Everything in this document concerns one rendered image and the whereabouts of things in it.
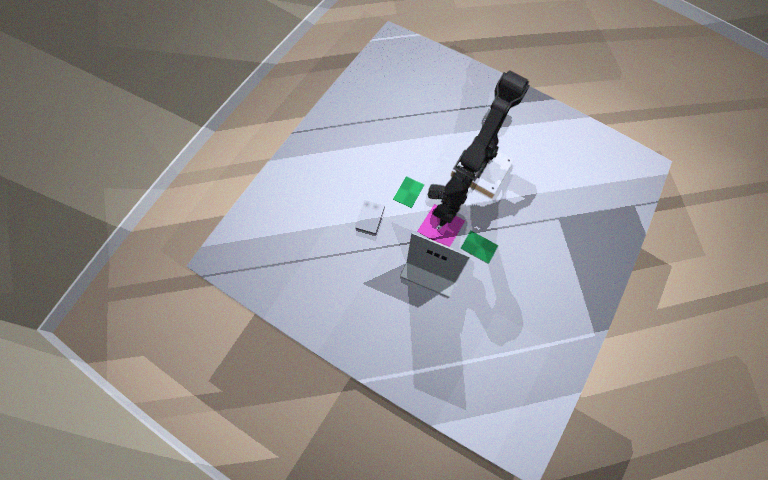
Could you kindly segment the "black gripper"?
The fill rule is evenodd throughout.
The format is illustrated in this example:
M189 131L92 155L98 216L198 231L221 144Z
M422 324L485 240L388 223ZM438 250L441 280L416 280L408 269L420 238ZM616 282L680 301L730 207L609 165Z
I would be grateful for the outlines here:
M436 217L440 218L440 226L443 227L446 223L451 223L452 222L454 217L460 211L460 207L459 206L461 204L464 204L464 202L465 202L465 200L467 198L467 195L466 195L467 192L468 192L468 190L465 191L462 194L462 196L457 198L457 199L450 198L447 195L446 202L443 203L443 204L439 204L435 208L435 210L433 212L433 215L435 215Z

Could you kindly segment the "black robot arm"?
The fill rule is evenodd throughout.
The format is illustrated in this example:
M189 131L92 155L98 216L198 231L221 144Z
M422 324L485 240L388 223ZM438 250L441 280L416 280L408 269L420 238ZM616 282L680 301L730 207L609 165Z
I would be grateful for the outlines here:
M510 108L520 104L525 93L530 87L527 78L508 71L500 76L494 90L494 101L491 104L486 121L473 143L464 149L453 170L455 175L445 185L431 184L428 190L428 198L442 199L445 203L447 195L457 199L468 190L472 181L480 178L489 160L498 155L498 132L508 114ZM459 162L462 166L459 166ZM458 167L457 167L458 165ZM478 172L479 171L479 172ZM474 172L478 172L475 176Z

